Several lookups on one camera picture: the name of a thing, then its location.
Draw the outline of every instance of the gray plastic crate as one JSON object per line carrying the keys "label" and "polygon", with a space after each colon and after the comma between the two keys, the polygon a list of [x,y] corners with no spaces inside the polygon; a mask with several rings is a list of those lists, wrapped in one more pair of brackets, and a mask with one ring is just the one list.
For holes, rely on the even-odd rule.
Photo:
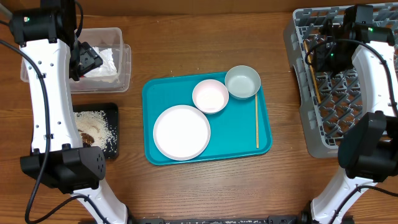
{"label": "gray plastic crate", "polygon": [[[372,4],[373,23],[390,27],[398,42],[398,2]],[[284,40],[290,67],[296,73],[300,88],[302,120],[308,152],[316,158],[336,157],[338,145],[350,128],[362,117],[360,83],[355,69],[329,78],[327,73],[315,74],[321,103],[317,101],[310,67],[305,64],[304,41],[308,48],[323,41],[319,28],[328,20],[342,24],[344,11],[350,6],[297,9],[284,31]],[[397,57],[394,56],[396,71]]]}

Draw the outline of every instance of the wooden surface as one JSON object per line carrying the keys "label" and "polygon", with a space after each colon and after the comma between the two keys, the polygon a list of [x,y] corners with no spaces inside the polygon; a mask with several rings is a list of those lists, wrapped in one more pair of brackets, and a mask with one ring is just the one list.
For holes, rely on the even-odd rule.
{"label": "wooden surface", "polygon": [[[115,102],[120,111],[120,156],[106,179],[137,218],[238,218],[298,214],[321,193],[338,168],[314,159],[305,145],[299,89],[282,31],[291,13],[213,16],[91,17],[85,27],[120,27],[132,48],[125,93],[73,95],[74,104]],[[12,42],[4,26],[0,39]],[[19,158],[29,153],[32,111],[21,57],[0,46],[0,223],[23,223],[34,180]],[[263,155],[156,167],[144,155],[141,90],[153,78],[226,71],[249,65],[261,75],[273,146]],[[380,187],[398,192],[398,178]],[[38,218],[68,196],[41,186],[32,210]],[[358,223],[396,223],[398,199],[366,192],[349,211]],[[45,223],[90,219],[72,202]]]}
{"label": "wooden surface", "polygon": [[[39,7],[39,0],[0,0],[9,10]],[[136,16],[293,12],[306,7],[347,6],[394,2],[386,0],[80,0],[86,15]]]}

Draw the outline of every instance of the yellow stick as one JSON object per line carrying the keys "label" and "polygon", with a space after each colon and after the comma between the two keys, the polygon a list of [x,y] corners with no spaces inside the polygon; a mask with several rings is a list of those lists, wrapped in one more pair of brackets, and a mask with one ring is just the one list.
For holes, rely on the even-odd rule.
{"label": "yellow stick", "polygon": [[[305,49],[305,52],[308,52],[308,45],[307,45],[306,41],[304,41],[304,49]],[[311,65],[310,65],[310,70],[311,70],[311,75],[312,75],[312,82],[313,82],[313,85],[315,86],[315,93],[317,93],[318,103],[321,103],[321,98],[319,96],[319,91],[318,91],[318,84],[317,84],[317,80],[315,79],[315,71],[313,70],[313,67]]]}
{"label": "yellow stick", "polygon": [[256,146],[259,148],[259,110],[256,93]]}

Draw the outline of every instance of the bowl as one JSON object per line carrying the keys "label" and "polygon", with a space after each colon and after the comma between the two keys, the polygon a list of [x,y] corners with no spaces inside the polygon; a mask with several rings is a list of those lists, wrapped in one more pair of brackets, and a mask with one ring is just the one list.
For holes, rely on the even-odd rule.
{"label": "bowl", "polygon": [[225,85],[233,97],[244,100],[254,96],[259,91],[261,79],[253,68],[238,65],[227,72]]}
{"label": "bowl", "polygon": [[203,80],[192,92],[195,106],[206,114],[215,114],[226,106],[229,93],[224,84],[217,80]]}
{"label": "bowl", "polygon": [[158,150],[176,161],[199,156],[210,140],[206,116],[193,106],[178,105],[163,111],[156,119],[154,141]]}

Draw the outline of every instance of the blue tray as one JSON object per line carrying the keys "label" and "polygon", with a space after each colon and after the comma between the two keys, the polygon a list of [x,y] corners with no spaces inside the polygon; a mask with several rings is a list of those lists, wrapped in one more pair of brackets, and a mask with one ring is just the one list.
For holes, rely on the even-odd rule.
{"label": "blue tray", "polygon": [[262,87],[258,91],[259,149],[256,148],[256,109],[254,97],[247,100],[229,98],[226,107],[208,115],[211,136],[207,148],[188,161],[175,161],[165,157],[156,147],[153,137],[157,117],[176,105],[195,106],[192,91],[201,81],[215,79],[224,83],[226,72],[160,78],[147,82],[142,89],[145,155],[149,162],[161,166],[187,162],[212,161],[268,152],[272,145],[266,102]]}

